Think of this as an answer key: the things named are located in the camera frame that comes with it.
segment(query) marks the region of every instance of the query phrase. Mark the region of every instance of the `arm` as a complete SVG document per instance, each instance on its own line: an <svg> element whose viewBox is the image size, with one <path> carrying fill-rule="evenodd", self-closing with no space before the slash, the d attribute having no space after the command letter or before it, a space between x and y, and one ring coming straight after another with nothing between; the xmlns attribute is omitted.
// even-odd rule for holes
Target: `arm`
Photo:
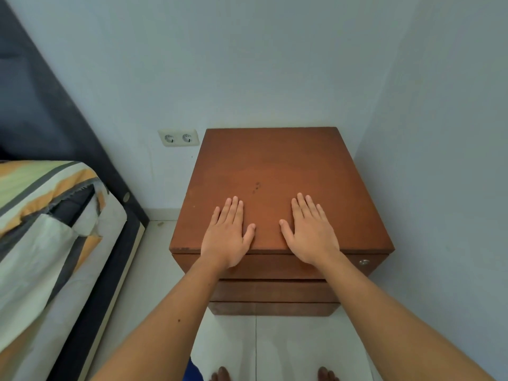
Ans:
<svg viewBox="0 0 508 381"><path fill-rule="evenodd" d="M127 337L93 381L181 381L203 314L219 277L249 249L256 226L242 238L243 202L217 207L201 256L160 304Z"/></svg>
<svg viewBox="0 0 508 381"><path fill-rule="evenodd" d="M295 233L280 221L291 251L323 273L385 381L493 381L441 334L383 292L340 252L326 214L310 196L292 200Z"/></svg>

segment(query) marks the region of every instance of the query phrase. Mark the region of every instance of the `blue shorts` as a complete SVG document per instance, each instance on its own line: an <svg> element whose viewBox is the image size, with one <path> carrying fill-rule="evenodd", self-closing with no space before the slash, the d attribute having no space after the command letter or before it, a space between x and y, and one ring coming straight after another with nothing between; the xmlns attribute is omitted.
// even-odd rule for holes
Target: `blue shorts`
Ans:
<svg viewBox="0 0 508 381"><path fill-rule="evenodd" d="M204 381L198 367L192 363L190 358L183 375L183 381Z"/></svg>

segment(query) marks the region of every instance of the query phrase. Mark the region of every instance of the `brown wooden cabinet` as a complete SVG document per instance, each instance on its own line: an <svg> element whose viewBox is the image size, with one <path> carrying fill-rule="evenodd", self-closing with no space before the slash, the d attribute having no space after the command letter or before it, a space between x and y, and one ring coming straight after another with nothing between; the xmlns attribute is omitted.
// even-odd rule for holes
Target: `brown wooden cabinet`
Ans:
<svg viewBox="0 0 508 381"><path fill-rule="evenodd" d="M335 127L208 129L170 251L184 272L199 256L213 209L237 195L251 249L227 270L209 308L229 315L330 315L339 300L313 266L288 249L278 221L294 227L291 198L320 203L341 250L369 275L394 248Z"/></svg>

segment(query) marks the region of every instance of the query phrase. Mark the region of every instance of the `left arm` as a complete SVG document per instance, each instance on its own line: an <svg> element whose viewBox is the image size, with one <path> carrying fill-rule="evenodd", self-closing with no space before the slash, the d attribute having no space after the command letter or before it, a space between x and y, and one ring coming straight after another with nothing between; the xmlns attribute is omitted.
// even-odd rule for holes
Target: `left arm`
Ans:
<svg viewBox="0 0 508 381"><path fill-rule="evenodd" d="M201 256L160 304L127 337L92 381L181 381L220 275L249 249L256 226L242 237L243 202L228 198L213 213Z"/></svg>

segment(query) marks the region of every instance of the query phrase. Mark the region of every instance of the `right arm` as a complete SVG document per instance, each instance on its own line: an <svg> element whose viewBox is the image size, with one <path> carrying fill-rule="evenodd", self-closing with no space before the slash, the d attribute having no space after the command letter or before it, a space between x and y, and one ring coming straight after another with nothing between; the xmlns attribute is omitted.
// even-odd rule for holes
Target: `right arm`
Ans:
<svg viewBox="0 0 508 381"><path fill-rule="evenodd" d="M295 233L281 231L291 251L314 265L340 300L384 381L485 380L483 369L363 275L340 251L326 214L310 196L292 200Z"/></svg>

